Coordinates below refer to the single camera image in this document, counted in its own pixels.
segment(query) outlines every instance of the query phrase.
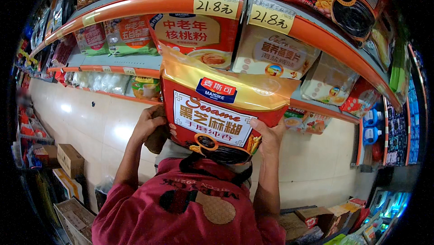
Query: cloth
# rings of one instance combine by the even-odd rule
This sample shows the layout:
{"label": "cloth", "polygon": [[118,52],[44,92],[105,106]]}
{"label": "cloth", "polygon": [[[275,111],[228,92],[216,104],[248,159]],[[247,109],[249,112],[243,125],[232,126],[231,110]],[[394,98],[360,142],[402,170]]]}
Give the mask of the cloth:
{"label": "cloth", "polygon": [[136,191],[113,186],[92,225],[99,244],[284,244],[285,230],[272,217],[255,220],[250,192],[235,173],[210,159],[195,168],[219,179],[182,173],[182,159],[167,158]]}

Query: cardboard box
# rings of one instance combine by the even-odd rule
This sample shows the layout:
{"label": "cardboard box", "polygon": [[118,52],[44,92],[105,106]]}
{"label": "cardboard box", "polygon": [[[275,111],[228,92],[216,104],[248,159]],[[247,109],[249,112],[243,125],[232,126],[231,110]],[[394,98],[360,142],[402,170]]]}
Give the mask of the cardboard box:
{"label": "cardboard box", "polygon": [[306,224],[295,213],[280,215],[280,225],[286,231],[286,240],[294,240],[309,231]]}
{"label": "cardboard box", "polygon": [[91,228],[95,214],[84,208],[75,198],[54,204],[54,208],[72,244],[92,244]]}
{"label": "cardboard box", "polygon": [[57,144],[57,160],[69,177],[83,174],[84,158],[71,144]]}
{"label": "cardboard box", "polygon": [[309,228],[318,225],[324,233],[328,233],[331,226],[329,224],[334,217],[334,213],[323,206],[301,209],[295,213]]}

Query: plastic bottle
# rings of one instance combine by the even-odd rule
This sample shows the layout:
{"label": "plastic bottle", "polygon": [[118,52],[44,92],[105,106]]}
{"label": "plastic bottle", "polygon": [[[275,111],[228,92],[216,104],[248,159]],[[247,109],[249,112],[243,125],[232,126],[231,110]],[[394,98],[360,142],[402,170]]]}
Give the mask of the plastic bottle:
{"label": "plastic bottle", "polygon": [[378,130],[377,127],[368,127],[363,129],[363,145],[374,144],[378,136],[382,134],[381,130]]}
{"label": "plastic bottle", "polygon": [[363,127],[374,127],[377,125],[379,120],[383,119],[383,113],[377,111],[376,109],[371,109],[363,117]]}

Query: shelf label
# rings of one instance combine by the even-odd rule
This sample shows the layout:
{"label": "shelf label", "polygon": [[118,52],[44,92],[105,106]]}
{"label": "shelf label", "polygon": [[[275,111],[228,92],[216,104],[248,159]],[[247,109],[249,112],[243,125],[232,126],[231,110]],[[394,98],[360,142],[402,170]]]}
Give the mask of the shelf label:
{"label": "shelf label", "polygon": [[294,10],[270,1],[253,0],[248,23],[288,35],[296,15]]}
{"label": "shelf label", "polygon": [[125,74],[128,74],[128,75],[136,75],[135,74],[135,69],[134,68],[127,68],[127,67],[124,67],[124,73]]}
{"label": "shelf label", "polygon": [[193,13],[236,19],[240,0],[194,0]]}
{"label": "shelf label", "polygon": [[102,66],[102,71],[104,73],[111,73],[111,68],[110,68],[110,66]]}

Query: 21.8元 price label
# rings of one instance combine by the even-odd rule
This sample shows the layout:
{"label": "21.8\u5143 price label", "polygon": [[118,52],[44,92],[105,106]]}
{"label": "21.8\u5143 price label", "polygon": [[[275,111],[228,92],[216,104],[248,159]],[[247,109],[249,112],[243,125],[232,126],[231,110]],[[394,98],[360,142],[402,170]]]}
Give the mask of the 21.8元 price label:
{"label": "21.8\u5143 price label", "polygon": [[236,19],[240,0],[194,0],[193,13]]}
{"label": "21.8\u5143 price label", "polygon": [[292,9],[267,0],[253,0],[249,24],[261,26],[288,35],[296,17]]}

